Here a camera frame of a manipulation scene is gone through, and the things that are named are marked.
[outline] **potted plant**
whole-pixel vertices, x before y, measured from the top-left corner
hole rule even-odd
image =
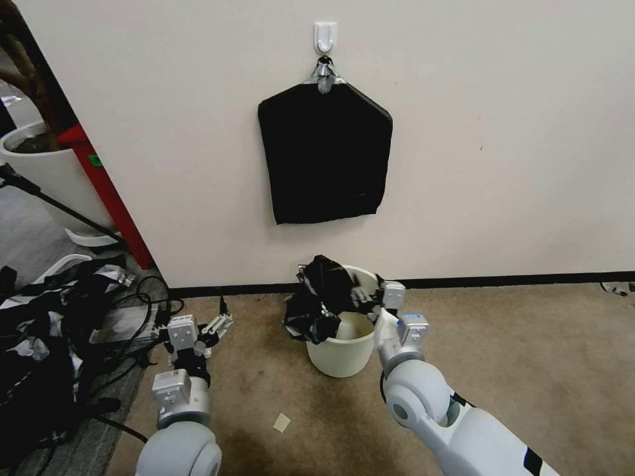
[[[49,196],[100,225],[114,229],[110,215],[77,156],[72,149],[60,146],[59,136],[76,126],[77,118],[11,0],[0,0],[0,49],[7,56],[0,64],[0,81],[22,91],[42,117],[42,120],[20,127],[0,139],[0,160],[8,162]],[[96,237],[98,232],[88,225],[45,206],[76,243],[86,246],[113,243],[109,237]]]

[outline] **black bag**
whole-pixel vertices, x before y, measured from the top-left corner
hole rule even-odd
[[[392,136],[386,110],[349,84],[297,85],[258,107],[276,222],[374,214]]]

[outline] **white bucket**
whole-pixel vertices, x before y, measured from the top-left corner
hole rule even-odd
[[[357,276],[359,284],[369,294],[377,289],[377,278],[369,271],[344,265],[349,275]],[[374,347],[374,327],[366,315],[343,312],[335,338],[329,337],[315,345],[306,343],[309,359],[317,369],[331,377],[352,377],[368,363]]]

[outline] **white flower pot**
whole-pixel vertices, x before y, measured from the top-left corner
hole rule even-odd
[[[18,174],[38,185],[43,193],[103,227],[114,230],[108,211],[72,149],[29,154],[10,151],[24,139],[45,131],[46,125],[37,122],[9,132],[0,139],[0,159],[8,162]],[[45,202],[41,203],[51,217],[66,228],[69,238],[77,244],[103,246],[114,243],[112,238],[105,237],[78,219]]]

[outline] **beige carpet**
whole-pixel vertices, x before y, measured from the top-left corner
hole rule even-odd
[[[433,454],[384,408],[376,356],[332,379],[280,327],[283,295],[227,299],[235,325],[214,350],[211,428],[222,475],[440,475]],[[431,324],[429,362],[562,475],[635,471],[635,297],[593,284],[410,290],[404,311]],[[216,298],[189,299],[200,323]],[[127,423],[150,435],[154,353]],[[283,434],[272,425],[291,418]],[[107,474],[133,475],[141,444],[123,434]]]

